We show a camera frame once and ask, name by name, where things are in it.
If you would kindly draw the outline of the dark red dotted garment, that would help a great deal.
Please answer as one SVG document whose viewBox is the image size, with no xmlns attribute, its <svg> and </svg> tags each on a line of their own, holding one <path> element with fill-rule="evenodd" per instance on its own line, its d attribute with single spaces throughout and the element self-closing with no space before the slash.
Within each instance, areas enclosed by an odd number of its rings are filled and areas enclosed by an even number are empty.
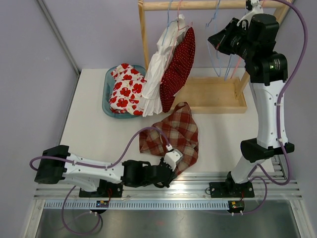
<svg viewBox="0 0 317 238">
<path fill-rule="evenodd" d="M 175 95 L 185 85 L 194 63 L 196 50 L 195 32 L 190 27 L 183 41 L 176 47 L 172 60 L 165 71 L 160 85 L 162 111 L 170 111 Z"/>
</svg>

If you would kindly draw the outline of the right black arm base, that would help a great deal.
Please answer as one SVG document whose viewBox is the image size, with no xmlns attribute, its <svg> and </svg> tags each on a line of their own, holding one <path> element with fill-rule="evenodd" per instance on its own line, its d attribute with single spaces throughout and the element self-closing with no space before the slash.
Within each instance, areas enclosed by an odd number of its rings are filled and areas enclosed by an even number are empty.
<svg viewBox="0 0 317 238">
<path fill-rule="evenodd" d="M 211 198 L 254 198 L 251 182 L 228 185 L 226 182 L 210 182 Z"/>
</svg>

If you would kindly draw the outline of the white ruffled garment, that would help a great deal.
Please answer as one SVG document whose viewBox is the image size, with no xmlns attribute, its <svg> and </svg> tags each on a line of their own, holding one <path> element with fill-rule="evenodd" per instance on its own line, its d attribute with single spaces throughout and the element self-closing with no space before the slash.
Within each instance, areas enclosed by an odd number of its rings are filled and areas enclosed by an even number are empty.
<svg viewBox="0 0 317 238">
<path fill-rule="evenodd" d="M 172 45 L 174 43 L 174 38 L 177 33 L 177 22 L 174 20 L 174 35 L 171 41 L 170 46 L 162 46 L 163 38 L 166 32 L 166 28 L 163 31 L 161 37 L 157 42 L 158 50 L 153 54 L 148 70 L 145 75 L 145 80 L 147 81 L 143 90 L 142 98 L 140 100 L 139 106 L 143 109 L 143 117 L 152 116 L 154 114 L 158 115 L 162 112 L 162 105 L 160 100 L 160 84 L 162 77 L 164 75 L 164 68 L 166 66 L 168 56 L 170 54 Z M 183 14 L 179 15 L 179 27 L 182 28 L 186 25 L 185 17 Z M 187 29 L 179 31 L 176 46 L 179 45 L 185 36 Z"/>
</svg>

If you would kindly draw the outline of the white red poppy skirt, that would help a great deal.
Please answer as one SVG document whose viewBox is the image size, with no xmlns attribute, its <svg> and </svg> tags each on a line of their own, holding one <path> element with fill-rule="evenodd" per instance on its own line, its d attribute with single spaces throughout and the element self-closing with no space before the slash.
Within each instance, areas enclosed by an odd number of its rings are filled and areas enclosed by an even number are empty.
<svg viewBox="0 0 317 238">
<path fill-rule="evenodd" d="M 109 98 L 110 110 L 115 114 L 129 113 L 141 116 L 143 109 L 139 106 L 142 90 L 146 84 L 144 76 L 133 66 L 122 63 L 111 73 L 115 80 Z"/>
</svg>

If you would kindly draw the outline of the light blue hanger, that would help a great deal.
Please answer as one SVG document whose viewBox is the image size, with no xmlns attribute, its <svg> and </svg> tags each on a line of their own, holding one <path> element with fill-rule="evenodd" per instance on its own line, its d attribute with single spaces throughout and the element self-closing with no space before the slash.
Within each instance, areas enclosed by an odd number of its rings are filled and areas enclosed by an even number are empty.
<svg viewBox="0 0 317 238">
<path fill-rule="evenodd" d="M 208 23 L 205 24 L 205 33 L 208 33 L 209 26 L 212 23 L 213 23 L 213 27 L 214 27 L 214 33 L 216 33 L 216 31 L 217 31 L 216 19 L 217 19 L 217 14 L 218 14 L 218 10 L 219 10 L 219 5 L 220 5 L 220 0 L 217 0 L 216 8 L 215 8 L 215 12 L 213 14 L 213 17 L 210 19 L 210 21 Z M 215 53 L 211 53 L 210 44 L 209 44 L 208 40 L 206 40 L 206 44 L 207 44 L 207 48 L 208 48 L 211 66 L 212 66 L 214 72 L 216 73 L 216 76 L 220 77 L 222 68 L 221 68 L 221 60 L 218 56 L 218 52 L 215 51 Z M 215 66 L 214 58 L 216 58 L 218 61 L 218 67 Z"/>
<path fill-rule="evenodd" d="M 174 35 L 174 20 L 170 20 L 170 7 L 172 4 L 173 0 L 169 2 L 168 10 L 167 10 L 167 27 L 166 27 L 166 32 L 163 38 L 162 46 L 168 47 L 171 44 L 173 35 Z"/>
<path fill-rule="evenodd" d="M 224 81 L 226 81 L 228 79 L 228 75 L 229 75 L 229 72 L 230 72 L 230 69 L 231 69 L 231 64 L 232 64 L 232 59 L 233 58 L 234 58 L 234 55 L 231 54 L 230 57 L 229 57 L 229 61 L 228 61 L 228 65 L 227 65 L 226 71 L 225 71 Z"/>
</svg>

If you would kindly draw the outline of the wooden clothes rack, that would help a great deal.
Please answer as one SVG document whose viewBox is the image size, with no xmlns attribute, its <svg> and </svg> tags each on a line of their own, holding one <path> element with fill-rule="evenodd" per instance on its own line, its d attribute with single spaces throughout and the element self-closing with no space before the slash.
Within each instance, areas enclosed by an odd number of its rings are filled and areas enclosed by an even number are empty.
<svg viewBox="0 0 317 238">
<path fill-rule="evenodd" d="M 146 32 L 145 13 L 147 11 L 244 9 L 245 6 L 243 0 L 226 0 L 223 3 L 217 0 L 138 1 L 145 67 L 148 67 L 150 62 Z M 248 73 L 244 73 L 241 78 L 232 79 L 191 75 L 185 86 L 176 95 L 174 103 L 188 102 L 194 114 L 242 114 L 247 110 L 243 91 L 249 80 Z"/>
</svg>

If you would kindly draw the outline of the pink hanger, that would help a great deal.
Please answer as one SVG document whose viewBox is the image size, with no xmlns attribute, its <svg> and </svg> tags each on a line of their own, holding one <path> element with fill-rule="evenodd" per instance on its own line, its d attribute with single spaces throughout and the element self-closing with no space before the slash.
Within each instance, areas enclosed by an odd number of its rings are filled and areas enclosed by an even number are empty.
<svg viewBox="0 0 317 238">
<path fill-rule="evenodd" d="M 261 2 L 261 6 L 263 6 L 264 3 L 265 3 L 265 0 L 263 0 L 263 1 Z M 237 63 L 236 63 L 236 65 L 235 65 L 235 67 L 234 67 L 234 69 L 233 69 L 233 72 L 232 72 L 232 74 L 231 74 L 231 76 L 230 76 L 230 79 L 232 79 L 233 76 L 236 74 L 236 71 L 237 71 L 237 69 L 238 69 L 238 67 L 239 67 L 239 65 L 240 65 L 240 63 L 241 63 L 241 61 L 242 61 L 242 59 L 239 58 L 238 61 L 237 61 Z"/>
<path fill-rule="evenodd" d="M 179 33 L 179 31 L 181 31 L 181 30 L 183 30 L 183 29 L 188 29 L 188 28 L 190 28 L 190 27 L 193 26 L 193 22 L 191 22 L 189 25 L 185 25 L 185 26 L 182 27 L 182 28 L 179 27 L 179 11 L 180 11 L 180 7 L 181 7 L 181 3 L 182 3 L 182 2 L 183 2 L 183 0 L 180 0 L 180 1 L 178 2 L 178 7 L 177 7 L 177 19 L 176 19 L 176 22 L 177 22 L 177 33 L 176 33 L 176 36 L 175 36 L 175 38 L 174 38 L 174 43 L 173 43 L 173 45 L 172 45 L 172 48 L 171 48 L 170 54 L 169 54 L 169 56 L 168 56 L 168 60 L 167 60 L 167 63 L 166 63 L 166 66 L 165 66 L 164 70 L 167 70 L 168 65 L 169 65 L 169 63 L 170 63 L 170 60 L 171 60 L 171 58 L 172 58 L 172 54 L 173 54 L 174 48 L 176 47 L 176 42 L 177 42 L 177 38 L 178 38 L 178 33 Z"/>
</svg>

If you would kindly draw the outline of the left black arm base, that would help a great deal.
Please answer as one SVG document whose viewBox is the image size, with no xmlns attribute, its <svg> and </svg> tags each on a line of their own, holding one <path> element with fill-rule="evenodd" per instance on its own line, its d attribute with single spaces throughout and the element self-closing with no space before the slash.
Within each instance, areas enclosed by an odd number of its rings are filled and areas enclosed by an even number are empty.
<svg viewBox="0 0 317 238">
<path fill-rule="evenodd" d="M 123 192 L 122 184 L 114 184 L 105 180 L 100 180 L 97 191 L 86 192 L 79 191 L 79 197 L 81 198 L 121 198 Z"/>
</svg>

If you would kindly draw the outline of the aluminium mounting rail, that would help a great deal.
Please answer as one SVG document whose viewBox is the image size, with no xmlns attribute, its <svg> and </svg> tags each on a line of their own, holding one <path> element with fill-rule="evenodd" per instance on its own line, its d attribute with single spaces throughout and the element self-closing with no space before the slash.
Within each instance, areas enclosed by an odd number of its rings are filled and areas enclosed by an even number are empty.
<svg viewBox="0 0 317 238">
<path fill-rule="evenodd" d="M 169 188 L 157 188 L 153 185 L 140 188 L 123 187 L 122 200 L 150 199 L 209 199 L 205 189 L 210 182 L 224 181 L 224 173 L 183 173 L 171 182 Z M 267 183 L 267 199 L 302 199 L 302 193 L 295 180 L 285 186 L 276 185 L 269 180 Z M 70 185 L 40 184 L 36 187 L 34 199 L 64 199 L 70 191 Z"/>
</svg>

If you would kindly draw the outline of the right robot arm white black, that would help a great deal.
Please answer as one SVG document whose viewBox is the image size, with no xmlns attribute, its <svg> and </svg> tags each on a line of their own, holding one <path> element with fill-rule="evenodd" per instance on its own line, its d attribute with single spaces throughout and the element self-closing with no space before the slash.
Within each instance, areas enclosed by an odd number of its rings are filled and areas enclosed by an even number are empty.
<svg viewBox="0 0 317 238">
<path fill-rule="evenodd" d="M 273 50 L 278 29 L 279 23 L 273 15 L 257 13 L 249 19 L 232 18 L 223 30 L 208 38 L 221 53 L 238 55 L 244 60 L 259 124 L 257 137 L 241 142 L 242 156 L 226 180 L 210 183 L 213 198 L 254 197 L 249 177 L 256 166 L 275 155 L 295 150 L 285 133 L 282 108 L 287 59 Z"/>
</svg>

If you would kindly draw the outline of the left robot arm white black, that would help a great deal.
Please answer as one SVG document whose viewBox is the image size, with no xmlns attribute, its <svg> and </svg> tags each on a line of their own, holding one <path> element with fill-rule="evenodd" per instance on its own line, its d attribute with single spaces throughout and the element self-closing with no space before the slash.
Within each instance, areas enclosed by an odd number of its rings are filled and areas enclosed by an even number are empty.
<svg viewBox="0 0 317 238">
<path fill-rule="evenodd" d="M 37 158 L 37 168 L 32 159 L 30 167 L 36 171 L 34 181 L 38 184 L 71 184 L 102 197 L 107 192 L 107 182 L 134 188 L 169 186 L 175 177 L 177 163 L 183 158 L 181 152 L 170 148 L 157 165 L 134 160 L 106 163 L 69 153 L 68 149 L 66 145 L 59 145 L 45 150 Z"/>
</svg>

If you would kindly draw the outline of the teal plastic basin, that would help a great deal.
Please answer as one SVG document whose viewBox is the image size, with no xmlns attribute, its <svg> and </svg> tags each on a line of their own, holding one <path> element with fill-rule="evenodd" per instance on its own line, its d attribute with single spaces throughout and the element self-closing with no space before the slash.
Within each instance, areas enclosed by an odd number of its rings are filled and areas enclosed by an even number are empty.
<svg viewBox="0 0 317 238">
<path fill-rule="evenodd" d="M 143 76 L 145 76 L 145 69 L 142 66 L 139 65 L 131 65 L 134 68 L 136 68 Z M 111 69 L 109 69 L 106 72 L 105 75 L 105 83 L 104 83 L 104 91 L 103 91 L 103 99 L 102 99 L 102 109 L 104 111 L 104 113 L 112 118 L 116 118 L 116 119 L 129 119 L 129 118 L 134 118 L 134 117 L 138 117 L 138 116 L 134 116 L 131 115 L 129 113 L 123 113 L 123 114 L 115 114 L 110 110 L 110 105 L 109 105 L 109 98 L 110 95 L 112 93 L 114 84 L 115 84 L 115 80 L 114 78 L 111 76 L 111 72 L 116 68 L 112 67 Z"/>
</svg>

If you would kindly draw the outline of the red plaid garment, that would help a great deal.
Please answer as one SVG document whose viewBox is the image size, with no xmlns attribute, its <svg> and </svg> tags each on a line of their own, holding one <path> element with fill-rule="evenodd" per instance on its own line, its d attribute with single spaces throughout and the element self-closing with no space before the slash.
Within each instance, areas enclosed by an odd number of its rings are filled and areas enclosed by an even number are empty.
<svg viewBox="0 0 317 238">
<path fill-rule="evenodd" d="M 152 126 L 161 130 L 171 146 L 182 153 L 183 159 L 177 163 L 175 170 L 177 175 L 180 175 L 197 162 L 199 130 L 188 103 L 178 103 L 170 115 Z M 139 134 L 139 151 L 140 153 L 163 157 L 167 152 L 166 140 L 156 130 L 144 130 Z"/>
</svg>

